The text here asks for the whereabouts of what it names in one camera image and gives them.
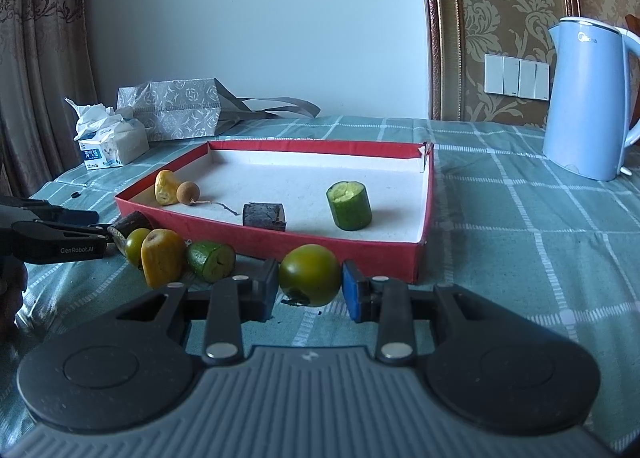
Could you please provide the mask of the tissue pack with cat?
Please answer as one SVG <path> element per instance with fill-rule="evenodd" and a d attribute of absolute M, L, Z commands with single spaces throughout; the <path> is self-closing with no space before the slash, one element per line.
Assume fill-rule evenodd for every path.
<path fill-rule="evenodd" d="M 74 140 L 88 171 L 124 166 L 149 150 L 144 125 L 130 106 L 114 110 L 102 103 L 65 102 L 77 113 Z"/>

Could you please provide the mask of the white wall switch panel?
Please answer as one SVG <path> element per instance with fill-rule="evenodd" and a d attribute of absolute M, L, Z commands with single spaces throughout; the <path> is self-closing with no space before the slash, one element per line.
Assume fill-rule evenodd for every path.
<path fill-rule="evenodd" d="M 546 62 L 485 54 L 484 92 L 490 95 L 548 101 L 550 66 Z"/>

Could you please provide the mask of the yellow peeled fruit piece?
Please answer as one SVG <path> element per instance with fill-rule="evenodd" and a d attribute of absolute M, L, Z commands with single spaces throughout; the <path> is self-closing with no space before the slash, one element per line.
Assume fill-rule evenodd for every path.
<path fill-rule="evenodd" d="M 170 229 L 153 229 L 143 240 L 141 263 L 146 284 L 158 289 L 178 281 L 182 274 L 186 243 Z"/>

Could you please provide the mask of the yellow jackfruit piece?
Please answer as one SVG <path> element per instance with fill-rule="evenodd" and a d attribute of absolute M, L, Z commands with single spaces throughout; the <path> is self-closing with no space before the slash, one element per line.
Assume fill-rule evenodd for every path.
<path fill-rule="evenodd" d="M 154 183 L 154 196 L 156 202 L 163 207 L 177 203 L 177 189 L 180 185 L 181 181 L 173 171 L 159 171 L 156 174 Z"/>

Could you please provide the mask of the round-cut sugarcane chunk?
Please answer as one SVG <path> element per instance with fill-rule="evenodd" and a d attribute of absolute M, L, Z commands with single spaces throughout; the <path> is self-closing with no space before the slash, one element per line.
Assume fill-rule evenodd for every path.
<path fill-rule="evenodd" d="M 250 202 L 243 205 L 242 225 L 250 228 L 285 231 L 282 203 Z"/>

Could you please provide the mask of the light blue electric kettle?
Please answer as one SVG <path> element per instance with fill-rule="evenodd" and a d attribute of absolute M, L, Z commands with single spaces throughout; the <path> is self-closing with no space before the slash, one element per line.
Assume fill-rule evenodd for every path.
<path fill-rule="evenodd" d="M 631 125 L 629 59 L 639 54 L 634 32 L 585 17 L 549 28 L 556 65 L 542 151 L 570 173 L 612 181 L 639 139 Z"/>

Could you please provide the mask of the grey patterned gift bag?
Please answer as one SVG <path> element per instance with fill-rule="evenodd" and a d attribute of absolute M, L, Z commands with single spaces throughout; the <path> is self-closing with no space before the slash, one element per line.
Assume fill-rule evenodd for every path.
<path fill-rule="evenodd" d="M 162 80 L 121 87 L 117 106 L 132 111 L 151 143 L 213 137 L 246 121 L 294 117 L 315 118 L 320 108 L 292 97 L 266 98 L 265 109 L 247 106 L 250 97 L 236 97 L 216 78 Z"/>

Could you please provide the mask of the checked teal tablecloth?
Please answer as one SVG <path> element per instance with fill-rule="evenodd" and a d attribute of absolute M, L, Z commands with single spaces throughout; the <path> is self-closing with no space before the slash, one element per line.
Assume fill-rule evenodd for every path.
<path fill-rule="evenodd" d="M 433 143 L 436 196 L 420 284 L 462 285 L 587 348 L 602 374 L 587 426 L 619 452 L 639 436 L 639 150 L 627 155 L 631 176 L 601 183 L 546 160 L 542 136 L 490 122 L 338 117 L 245 123 L 219 139 Z M 158 143 L 115 170 L 77 165 L 32 198 L 97 211 L 110 223 L 116 192 L 203 141 Z M 97 261 L 27 268 L 17 333 L 1 342 L 1 450 L 32 428 L 15 384 L 21 358 L 49 335 L 148 290 L 117 250 Z M 278 303 L 270 322 L 247 322 L 243 337 L 247 350 L 365 344 L 372 351 L 376 327 L 353 323 L 339 295 L 316 309 Z"/>

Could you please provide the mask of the brown patterned curtain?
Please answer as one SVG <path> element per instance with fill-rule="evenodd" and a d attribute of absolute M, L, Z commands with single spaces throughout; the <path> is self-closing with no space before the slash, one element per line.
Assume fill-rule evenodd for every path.
<path fill-rule="evenodd" d="M 85 0 L 1 0 L 1 191 L 26 197 L 77 165 L 75 112 L 93 103 Z"/>

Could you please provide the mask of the dark sugarcane chunk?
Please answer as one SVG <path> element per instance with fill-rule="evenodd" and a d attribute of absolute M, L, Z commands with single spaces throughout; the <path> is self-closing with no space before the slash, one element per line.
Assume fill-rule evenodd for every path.
<path fill-rule="evenodd" d="M 121 216 L 106 227 L 108 233 L 113 238 L 115 247 L 122 255 L 126 254 L 126 240 L 130 233 L 138 228 L 152 229 L 151 222 L 139 211 Z"/>

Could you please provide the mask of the green tomato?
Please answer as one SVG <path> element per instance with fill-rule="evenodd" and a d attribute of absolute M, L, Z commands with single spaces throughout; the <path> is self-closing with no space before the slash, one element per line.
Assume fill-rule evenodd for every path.
<path fill-rule="evenodd" d="M 127 261 L 139 269 L 142 268 L 142 244 L 150 233 L 151 230 L 149 230 L 149 228 L 137 228 L 128 235 L 125 242 L 125 256 Z"/>
<path fill-rule="evenodd" d="M 341 290 L 342 267 L 329 249 L 319 244 L 304 244 L 282 259 L 279 285 L 286 304 L 324 306 Z"/>

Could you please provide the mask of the red shallow cardboard tray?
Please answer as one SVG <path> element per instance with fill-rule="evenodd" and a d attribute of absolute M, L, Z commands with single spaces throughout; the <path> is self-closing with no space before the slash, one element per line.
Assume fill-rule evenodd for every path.
<path fill-rule="evenodd" d="M 228 243 L 236 253 L 283 259 L 307 243 L 321 244 L 340 261 L 351 259 L 363 274 L 418 280 L 435 201 L 434 147 L 429 143 L 313 139 L 209 141 L 167 164 L 180 181 L 194 181 L 215 204 L 159 205 L 155 176 L 146 175 L 117 193 L 123 215 L 141 212 L 155 227 L 186 240 Z M 356 231 L 334 224 L 326 199 L 337 181 L 360 181 L 368 192 L 372 222 Z M 286 230 L 242 225 L 243 205 L 282 203 Z"/>

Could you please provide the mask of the dark green cucumber piece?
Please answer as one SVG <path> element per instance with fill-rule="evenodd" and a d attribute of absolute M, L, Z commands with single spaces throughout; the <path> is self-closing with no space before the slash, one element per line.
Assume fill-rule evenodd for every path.
<path fill-rule="evenodd" d="M 186 248 L 186 262 L 198 278 L 215 283 L 228 277 L 235 267 L 235 251 L 229 244 L 192 242 Z"/>

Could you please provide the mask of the cut cucumber cylinder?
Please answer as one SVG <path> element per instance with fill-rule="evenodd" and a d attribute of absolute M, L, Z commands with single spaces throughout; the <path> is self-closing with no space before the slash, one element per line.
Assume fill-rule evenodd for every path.
<path fill-rule="evenodd" d="M 366 228 L 372 221 L 367 188 L 360 181 L 337 181 L 326 190 L 334 224 L 341 230 Z"/>

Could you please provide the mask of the brown longan with stem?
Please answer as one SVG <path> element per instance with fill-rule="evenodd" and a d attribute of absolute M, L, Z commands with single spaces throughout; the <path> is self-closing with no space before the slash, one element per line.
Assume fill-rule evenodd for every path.
<path fill-rule="evenodd" d="M 197 183 L 194 181 L 183 181 L 183 183 L 178 184 L 176 190 L 176 198 L 179 203 L 188 205 L 189 207 L 193 207 L 194 205 L 205 205 L 205 204 L 215 204 L 218 207 L 222 207 L 224 210 L 230 212 L 234 216 L 239 216 L 240 213 L 236 210 L 233 210 L 228 205 L 225 205 L 222 202 L 203 199 L 201 197 L 201 189 L 198 187 Z"/>

